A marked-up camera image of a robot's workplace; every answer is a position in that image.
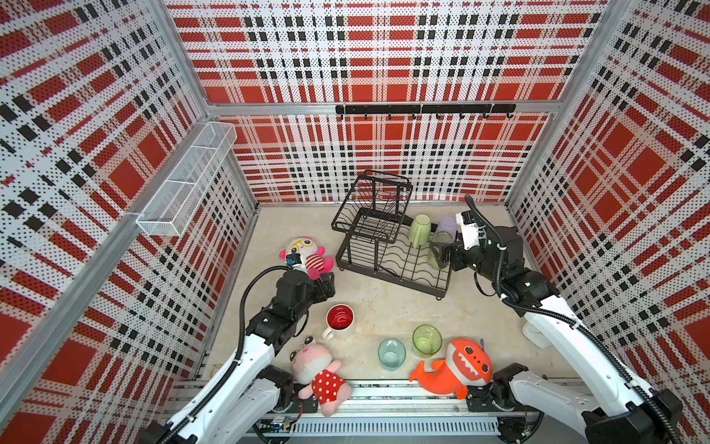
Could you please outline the tall green glass cup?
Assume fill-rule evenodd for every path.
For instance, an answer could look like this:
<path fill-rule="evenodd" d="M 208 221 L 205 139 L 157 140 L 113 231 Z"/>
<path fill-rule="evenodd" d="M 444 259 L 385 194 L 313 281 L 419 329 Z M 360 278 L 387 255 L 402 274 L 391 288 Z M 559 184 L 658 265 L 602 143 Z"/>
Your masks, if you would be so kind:
<path fill-rule="evenodd" d="M 452 243 L 453 238 L 447 231 L 436 232 L 429 242 L 428 266 L 434 270 L 445 268 L 450 262 L 449 246 Z"/>

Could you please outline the white mug red interior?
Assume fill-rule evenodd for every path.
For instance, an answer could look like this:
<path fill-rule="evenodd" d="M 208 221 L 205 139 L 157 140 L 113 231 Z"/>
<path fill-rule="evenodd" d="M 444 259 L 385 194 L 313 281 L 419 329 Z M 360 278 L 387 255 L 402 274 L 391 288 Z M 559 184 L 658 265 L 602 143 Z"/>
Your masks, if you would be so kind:
<path fill-rule="evenodd" d="M 354 331 L 355 312 L 349 305 L 334 305 L 327 312 L 322 339 L 328 342 L 333 339 L 344 340 Z"/>

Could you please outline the lavender plastic cup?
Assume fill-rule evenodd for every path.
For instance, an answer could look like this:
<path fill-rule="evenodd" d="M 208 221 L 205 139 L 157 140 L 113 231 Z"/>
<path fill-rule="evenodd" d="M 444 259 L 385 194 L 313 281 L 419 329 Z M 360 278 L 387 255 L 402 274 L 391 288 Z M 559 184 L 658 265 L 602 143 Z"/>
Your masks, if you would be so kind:
<path fill-rule="evenodd" d="M 458 233 L 458 223 L 453 216 L 445 216 L 436 228 L 435 240 L 437 242 L 455 242 Z"/>

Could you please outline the white mug green handle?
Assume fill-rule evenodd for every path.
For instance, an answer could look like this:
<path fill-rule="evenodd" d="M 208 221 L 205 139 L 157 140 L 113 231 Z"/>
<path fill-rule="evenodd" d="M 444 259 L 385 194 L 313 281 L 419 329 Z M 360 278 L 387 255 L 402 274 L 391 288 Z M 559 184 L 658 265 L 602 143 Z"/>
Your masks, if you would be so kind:
<path fill-rule="evenodd" d="M 417 215 L 410 224 L 409 240 L 414 248 L 427 244 L 431 234 L 431 219 L 425 214 Z"/>

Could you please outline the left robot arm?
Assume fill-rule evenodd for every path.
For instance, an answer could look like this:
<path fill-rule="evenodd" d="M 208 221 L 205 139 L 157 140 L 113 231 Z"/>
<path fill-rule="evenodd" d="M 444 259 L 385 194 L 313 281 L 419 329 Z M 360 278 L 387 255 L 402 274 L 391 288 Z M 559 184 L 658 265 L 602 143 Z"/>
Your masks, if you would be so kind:
<path fill-rule="evenodd" d="M 266 275 L 279 272 L 277 293 L 251 320 L 246 303 Z M 305 325 L 310 308 L 336 294 L 335 275 L 312 279 L 288 266 L 260 272 L 240 299 L 238 346 L 215 377 L 163 425 L 153 422 L 140 443 L 237 443 L 265 414 L 289 407 L 294 377 L 272 361 Z"/>

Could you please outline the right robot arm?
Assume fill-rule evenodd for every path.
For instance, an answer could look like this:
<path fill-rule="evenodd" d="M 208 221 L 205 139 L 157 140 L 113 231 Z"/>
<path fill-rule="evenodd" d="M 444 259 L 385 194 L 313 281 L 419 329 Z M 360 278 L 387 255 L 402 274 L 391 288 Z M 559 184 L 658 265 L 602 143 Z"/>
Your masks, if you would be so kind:
<path fill-rule="evenodd" d="M 495 296 L 539 331 L 582 379 L 587 400 L 572 390 L 523 369 L 498 371 L 495 383 L 513 403 L 532 407 L 577 431 L 590 443 L 678 443 L 682 402 L 671 390 L 657 390 L 610 351 L 574 314 L 558 289 L 527 268 L 517 229 L 494 225 L 465 198 L 457 214 L 460 236 L 435 244 L 440 265 L 471 268 L 488 279 Z"/>

